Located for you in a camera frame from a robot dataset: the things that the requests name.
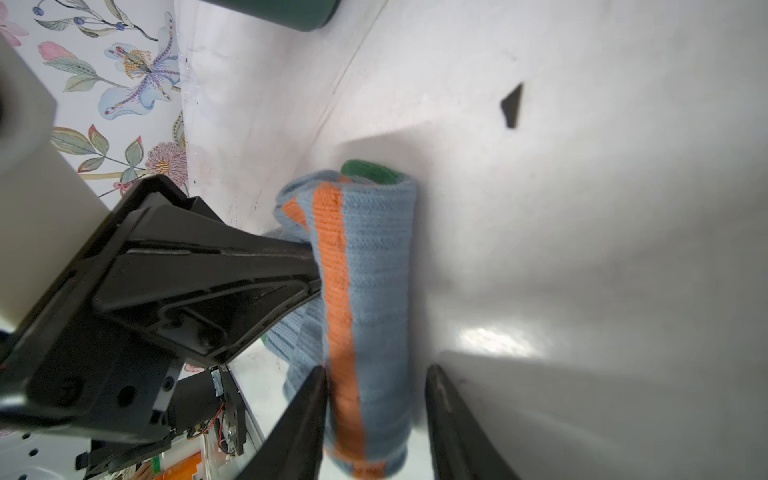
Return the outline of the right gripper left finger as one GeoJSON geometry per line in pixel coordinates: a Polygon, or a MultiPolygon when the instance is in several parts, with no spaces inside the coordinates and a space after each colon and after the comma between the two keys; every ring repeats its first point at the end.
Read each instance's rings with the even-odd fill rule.
{"type": "Polygon", "coordinates": [[[316,480],[323,459],[327,373],[314,367],[237,480],[316,480]]]}

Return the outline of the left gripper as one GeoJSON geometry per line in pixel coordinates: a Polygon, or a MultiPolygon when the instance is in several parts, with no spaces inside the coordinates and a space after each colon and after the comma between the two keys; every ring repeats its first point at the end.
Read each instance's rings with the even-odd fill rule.
{"type": "Polygon", "coordinates": [[[319,295],[310,246],[192,204],[169,178],[144,178],[58,268],[19,330],[1,337],[2,426],[160,441],[181,359],[225,364],[319,295]]]}

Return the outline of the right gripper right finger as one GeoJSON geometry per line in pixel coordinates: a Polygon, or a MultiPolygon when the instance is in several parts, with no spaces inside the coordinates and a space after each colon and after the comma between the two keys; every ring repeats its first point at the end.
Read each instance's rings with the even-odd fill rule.
{"type": "Polygon", "coordinates": [[[438,364],[427,369],[425,405],[434,476],[440,480],[519,480],[438,364]]]}

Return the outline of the blue orange green sock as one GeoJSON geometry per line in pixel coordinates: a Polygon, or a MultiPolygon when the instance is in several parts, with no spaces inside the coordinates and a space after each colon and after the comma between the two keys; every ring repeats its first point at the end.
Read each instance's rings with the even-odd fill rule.
{"type": "Polygon", "coordinates": [[[416,182],[363,160],[287,184],[271,237],[308,245],[320,295],[286,315],[266,347],[288,365],[292,399],[309,373],[329,381],[324,450],[358,479],[385,479],[407,458],[411,432],[410,251],[416,182]]]}

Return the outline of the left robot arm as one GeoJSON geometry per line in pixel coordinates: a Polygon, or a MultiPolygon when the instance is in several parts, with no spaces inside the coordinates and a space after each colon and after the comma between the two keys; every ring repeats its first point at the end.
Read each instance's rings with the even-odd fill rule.
{"type": "Polygon", "coordinates": [[[54,148],[56,103],[1,46],[1,421],[171,431],[181,366],[231,361],[320,292],[310,247],[223,223],[165,176],[109,210],[54,148]]]}

